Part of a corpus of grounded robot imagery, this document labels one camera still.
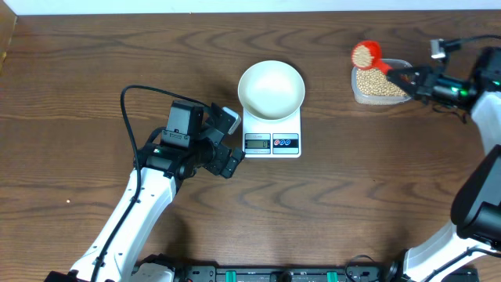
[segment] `green connector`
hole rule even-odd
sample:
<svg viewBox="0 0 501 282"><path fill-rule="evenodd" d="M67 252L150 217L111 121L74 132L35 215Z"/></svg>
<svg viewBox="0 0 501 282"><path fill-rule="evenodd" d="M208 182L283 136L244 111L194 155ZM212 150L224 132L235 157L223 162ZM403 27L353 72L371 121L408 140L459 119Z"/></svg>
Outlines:
<svg viewBox="0 0 501 282"><path fill-rule="evenodd" d="M226 271L226 282L236 282L236 271Z"/></svg>
<svg viewBox="0 0 501 282"><path fill-rule="evenodd" d="M337 282L337 272L329 271L327 273L327 282Z"/></svg>

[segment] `scale display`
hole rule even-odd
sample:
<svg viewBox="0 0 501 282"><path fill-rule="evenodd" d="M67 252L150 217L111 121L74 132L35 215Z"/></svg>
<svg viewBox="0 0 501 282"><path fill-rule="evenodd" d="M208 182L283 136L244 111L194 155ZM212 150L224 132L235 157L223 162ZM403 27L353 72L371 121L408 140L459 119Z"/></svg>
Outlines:
<svg viewBox="0 0 501 282"><path fill-rule="evenodd" d="M247 140L245 147L249 149L269 149L269 140Z"/></svg>

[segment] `beans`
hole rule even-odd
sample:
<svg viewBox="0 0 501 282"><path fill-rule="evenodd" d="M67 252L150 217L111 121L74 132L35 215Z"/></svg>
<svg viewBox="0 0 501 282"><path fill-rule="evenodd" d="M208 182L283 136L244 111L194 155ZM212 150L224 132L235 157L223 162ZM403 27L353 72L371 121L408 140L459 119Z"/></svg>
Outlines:
<svg viewBox="0 0 501 282"><path fill-rule="evenodd" d="M373 64L373 59L374 57L370 55L369 48L364 45L357 47L355 51L353 51L353 56L351 57L353 64L357 67L369 67Z"/></svg>
<svg viewBox="0 0 501 282"><path fill-rule="evenodd" d="M380 70L357 70L357 87L366 95L372 96L405 96L397 85L389 82Z"/></svg>

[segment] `white wall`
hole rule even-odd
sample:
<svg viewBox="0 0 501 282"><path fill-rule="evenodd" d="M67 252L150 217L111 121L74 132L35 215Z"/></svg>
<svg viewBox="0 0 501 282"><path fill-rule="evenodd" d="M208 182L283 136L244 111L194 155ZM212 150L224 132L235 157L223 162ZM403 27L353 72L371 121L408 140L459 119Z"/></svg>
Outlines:
<svg viewBox="0 0 501 282"><path fill-rule="evenodd" d="M501 9L501 0L4 0L19 16Z"/></svg>

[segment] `cable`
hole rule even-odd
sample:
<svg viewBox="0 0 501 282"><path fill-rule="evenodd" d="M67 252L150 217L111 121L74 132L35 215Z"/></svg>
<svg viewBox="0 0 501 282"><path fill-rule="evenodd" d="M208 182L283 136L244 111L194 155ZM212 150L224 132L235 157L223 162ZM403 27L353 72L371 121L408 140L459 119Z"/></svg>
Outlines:
<svg viewBox="0 0 501 282"><path fill-rule="evenodd" d="M346 277L351 282L356 282L356 281L353 280L353 278L351 277L351 274L348 273L348 267L350 266L350 264L352 264L357 259L370 259L372 262L374 262L374 260L371 257L369 257L368 255L356 255L353 258L351 258L349 260L349 262L346 264L346 266L344 266L344 275L346 275ZM369 282L376 282L376 281L379 281L379 279L375 279L375 280L372 280L372 281L369 281Z"/></svg>
<svg viewBox="0 0 501 282"><path fill-rule="evenodd" d="M155 130L153 130L150 134L150 137L148 137L148 139L146 140L146 143L152 143L162 132L163 130L165 129L165 126L160 126L159 128L156 128Z"/></svg>
<svg viewBox="0 0 501 282"><path fill-rule="evenodd" d="M464 43L473 42L473 41L477 41L477 40L481 40L481 39L488 39L488 38L501 40L501 35L484 34L484 35L472 36L469 38L461 38L461 39L451 40L450 42L447 42L446 44L447 45L449 45L449 44L454 44L454 45L455 44L464 44Z"/></svg>
<svg viewBox="0 0 501 282"><path fill-rule="evenodd" d="M446 105L442 105L440 103L436 103L435 105L433 105L431 107L431 109L435 112L435 113L440 113L440 114L453 114L455 116L457 116L459 118L459 120L461 122L463 122L463 124L466 124L468 121L467 121L467 113L463 113L463 114L460 114L457 112L457 110L454 110L454 111L443 111L443 110L439 110L438 108L439 107L444 107L445 109L447 110L451 110L451 107L449 106L446 106Z"/></svg>
<svg viewBox="0 0 501 282"><path fill-rule="evenodd" d="M108 247L110 246L111 242L113 241L115 235L117 235L117 232L120 229L122 223L124 223L125 219L127 218L127 215L131 212L132 207L134 207L135 202L139 198L139 193L141 192L141 183L142 183L142 181L141 181L141 169L140 169L139 156L138 156L138 147L135 144L134 133L132 133L131 124L128 121L127 111L125 110L125 102L124 102L125 93L129 89L145 89L145 90L150 90L150 91L154 91L154 92L159 92L159 93L162 93L162 94L173 96L175 98L184 99L186 101L190 101L190 102L193 102L193 103L199 103L201 105L204 105L204 107L209 108L208 105L206 105L206 104L204 104L202 102L199 102L199 101L197 101L195 99L184 97L184 96L181 96L181 95L169 92L169 91L165 91L165 90L162 90L162 89L156 89L154 87L143 86L143 85L129 85L129 86L125 87L122 90L122 93L120 95L120 107L121 107L121 111L122 111L122 117L124 118L125 128L127 128L128 137L131 140L132 152L134 153L134 159L135 159L134 165L135 165L135 170L137 172L137 176L136 176L137 186L135 188L134 196L131 199L131 203L129 204L129 206L127 206L127 209L124 211L124 214L118 220L117 225L115 226L115 228L113 229L113 231L111 231L110 236L106 240L106 243L103 245L103 249L101 250L101 253L96 258L96 264L94 265L94 270L92 271L91 282L96 282L96 280L97 280L97 274L99 272L99 269L101 268L101 265L103 264L104 256L107 254L106 251L108 250Z"/></svg>
<svg viewBox="0 0 501 282"><path fill-rule="evenodd" d="M469 248L463 254L458 255L453 260L451 260L450 262L447 262L446 264L444 264L439 269L433 270L433 272L431 273L431 275L429 277L427 277L427 279L424 282L430 282L433 279L433 277L436 277L440 272L442 272L442 271L448 269L449 267L453 266L455 263L457 263L461 259L464 259L467 256L472 255L474 252L480 252L480 253L483 253L483 254L490 255L490 256L493 256L495 258L501 259L501 253L492 252L492 251L486 251L486 250L481 249L481 248Z"/></svg>

